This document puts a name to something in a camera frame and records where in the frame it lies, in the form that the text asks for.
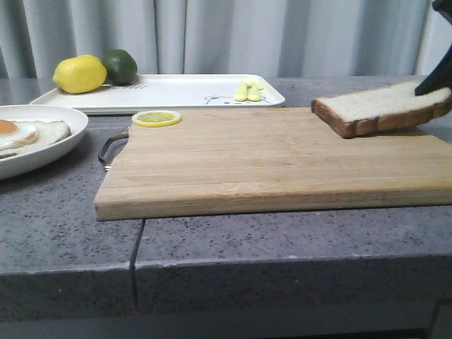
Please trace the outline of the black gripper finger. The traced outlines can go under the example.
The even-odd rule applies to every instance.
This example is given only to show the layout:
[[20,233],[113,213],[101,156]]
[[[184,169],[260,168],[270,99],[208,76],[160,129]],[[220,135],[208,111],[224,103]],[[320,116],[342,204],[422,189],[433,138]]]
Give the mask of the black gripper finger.
[[[436,0],[432,8],[451,24],[451,0]],[[451,89],[451,47],[434,70],[415,88],[415,95],[426,95],[441,88]]]

